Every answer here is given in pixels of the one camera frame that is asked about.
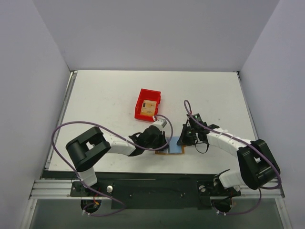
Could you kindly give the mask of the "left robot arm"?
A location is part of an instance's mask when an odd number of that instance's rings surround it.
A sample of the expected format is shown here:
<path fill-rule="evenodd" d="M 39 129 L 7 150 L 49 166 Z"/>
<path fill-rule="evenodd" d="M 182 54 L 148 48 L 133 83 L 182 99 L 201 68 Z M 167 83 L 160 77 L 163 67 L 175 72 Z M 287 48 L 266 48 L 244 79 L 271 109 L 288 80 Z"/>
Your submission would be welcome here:
<path fill-rule="evenodd" d="M 167 141 L 165 132 L 154 125 L 144 132 L 135 133 L 122 140 L 110 134 L 104 134 L 98 127 L 92 127 L 66 145 L 78 176 L 83 181 L 81 191 L 91 197 L 98 191 L 97 177 L 93 166 L 105 154 L 121 154 L 125 156 L 141 155 L 148 149 L 165 149 Z"/>

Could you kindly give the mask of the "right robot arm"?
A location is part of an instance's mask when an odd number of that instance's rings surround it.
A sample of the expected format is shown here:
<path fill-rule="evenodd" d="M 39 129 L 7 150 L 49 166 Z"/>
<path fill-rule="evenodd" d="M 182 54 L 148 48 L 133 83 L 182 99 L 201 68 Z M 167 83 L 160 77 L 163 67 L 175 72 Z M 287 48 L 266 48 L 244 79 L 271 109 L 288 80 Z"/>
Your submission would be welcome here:
<path fill-rule="evenodd" d="M 213 190 L 218 195 L 224 195 L 231 187 L 241 185 L 253 190 L 272 189 L 265 184 L 280 177 L 280 168 L 264 140 L 242 139 L 215 124 L 207 125 L 199 114 L 187 115 L 177 145 L 196 146 L 199 143 L 217 147 L 238 160 L 237 170 L 228 169 L 216 176 Z"/>

